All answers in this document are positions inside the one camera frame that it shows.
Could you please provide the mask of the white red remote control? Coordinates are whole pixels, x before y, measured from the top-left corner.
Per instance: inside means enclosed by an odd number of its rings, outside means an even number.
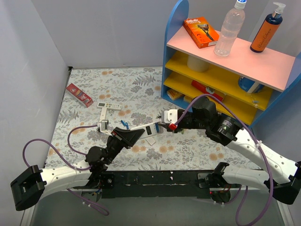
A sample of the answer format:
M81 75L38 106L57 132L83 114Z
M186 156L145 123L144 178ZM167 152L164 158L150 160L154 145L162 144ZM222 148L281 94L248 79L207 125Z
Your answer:
M131 128L130 130L144 129L144 133L142 134L142 136L139 139L144 139L144 138L152 137L152 136L163 133L164 130L163 130L163 128L160 128L160 127L159 127L159 133L157 133L156 128L155 128L155 123L157 123L157 121L148 123L148 124L144 124L141 126L137 126L137 127Z

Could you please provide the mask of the white battery cover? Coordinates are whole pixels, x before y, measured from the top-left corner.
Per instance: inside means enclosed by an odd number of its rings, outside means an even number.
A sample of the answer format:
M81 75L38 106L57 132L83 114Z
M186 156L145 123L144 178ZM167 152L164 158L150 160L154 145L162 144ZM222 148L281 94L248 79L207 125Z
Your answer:
M153 145L156 143L156 141L152 138L152 137L149 137L149 138L146 138L145 139L150 145Z

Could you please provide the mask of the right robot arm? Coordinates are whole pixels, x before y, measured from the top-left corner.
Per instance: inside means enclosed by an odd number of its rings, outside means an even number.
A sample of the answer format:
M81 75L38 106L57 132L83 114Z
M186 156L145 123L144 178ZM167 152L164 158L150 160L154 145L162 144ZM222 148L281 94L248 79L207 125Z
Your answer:
M272 193L276 200L291 205L301 189L301 163L277 154L259 140L253 140L243 125L233 118L218 114L215 103L207 97L193 99L192 112L166 110L159 117L168 132L203 129L212 141L234 150L260 169L243 169L220 162L211 174L201 179L204 187L240 184Z

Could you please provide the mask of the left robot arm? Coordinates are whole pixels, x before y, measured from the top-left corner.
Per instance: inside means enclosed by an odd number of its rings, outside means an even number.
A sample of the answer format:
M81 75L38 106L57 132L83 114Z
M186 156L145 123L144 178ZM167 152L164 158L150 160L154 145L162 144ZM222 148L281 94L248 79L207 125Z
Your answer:
M52 169L29 166L10 184L16 210L26 210L40 199L65 189L86 185L96 188L100 183L99 176L107 170L107 165L123 148L131 148L144 132L145 129L116 127L108 137L106 147L91 147L85 160Z

